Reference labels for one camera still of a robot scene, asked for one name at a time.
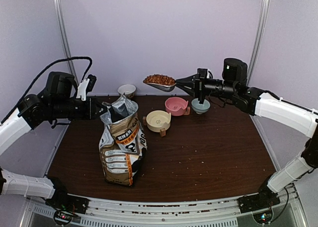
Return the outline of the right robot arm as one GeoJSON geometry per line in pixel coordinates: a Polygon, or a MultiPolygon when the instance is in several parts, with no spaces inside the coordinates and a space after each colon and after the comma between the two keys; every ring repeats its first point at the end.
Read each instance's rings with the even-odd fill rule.
{"type": "Polygon", "coordinates": [[[206,97],[230,100],[251,116],[274,120],[308,137],[304,151],[272,174],[255,196],[255,204],[265,208],[274,194],[318,167],[318,112],[284,100],[269,90],[247,86],[247,64],[236,58],[224,60],[222,79],[214,79],[207,69],[176,80],[176,86],[203,103],[206,97]]]}

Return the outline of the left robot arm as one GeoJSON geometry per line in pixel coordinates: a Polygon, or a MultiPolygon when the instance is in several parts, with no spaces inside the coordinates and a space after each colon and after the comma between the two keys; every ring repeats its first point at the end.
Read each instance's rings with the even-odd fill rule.
{"type": "MultiPolygon", "coordinates": [[[[29,94],[0,126],[0,152],[4,153],[19,138],[47,121],[53,127],[59,119],[94,120],[107,112],[96,97],[88,96],[96,82],[89,75],[79,85],[75,77],[63,72],[50,72],[45,88],[39,94],[29,94]]],[[[0,193],[36,196],[52,199],[60,209],[71,205],[71,197],[57,178],[37,178],[0,170],[0,193]]]]}

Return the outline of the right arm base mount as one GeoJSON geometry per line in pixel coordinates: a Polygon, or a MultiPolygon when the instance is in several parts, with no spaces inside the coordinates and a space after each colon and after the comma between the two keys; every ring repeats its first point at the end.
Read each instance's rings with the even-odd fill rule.
{"type": "Polygon", "coordinates": [[[248,213],[270,207],[271,200],[262,194],[245,195],[238,198],[240,212],[248,213]]]}

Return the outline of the metal scoop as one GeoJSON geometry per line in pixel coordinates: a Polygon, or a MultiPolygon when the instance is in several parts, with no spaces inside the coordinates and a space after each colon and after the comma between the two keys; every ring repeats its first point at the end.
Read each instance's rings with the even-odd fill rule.
{"type": "Polygon", "coordinates": [[[159,89],[164,92],[171,92],[176,86],[176,82],[165,82],[164,80],[144,80],[144,84],[147,84],[153,88],[159,89]]]}

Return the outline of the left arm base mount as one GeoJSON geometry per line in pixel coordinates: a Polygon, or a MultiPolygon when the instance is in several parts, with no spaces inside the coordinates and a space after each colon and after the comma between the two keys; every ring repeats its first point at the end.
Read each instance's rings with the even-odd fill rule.
{"type": "Polygon", "coordinates": [[[54,209],[71,214],[85,214],[89,205],[87,198],[62,194],[45,200],[46,204],[54,209]]]}

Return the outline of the pet food bag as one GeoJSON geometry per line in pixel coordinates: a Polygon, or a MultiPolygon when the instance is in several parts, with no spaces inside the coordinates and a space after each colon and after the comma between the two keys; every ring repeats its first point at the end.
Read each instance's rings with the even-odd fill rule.
{"type": "Polygon", "coordinates": [[[100,116],[104,130],[99,154],[105,181],[132,186],[148,149],[138,104],[121,95],[113,103],[103,105],[107,112],[100,116]]]}

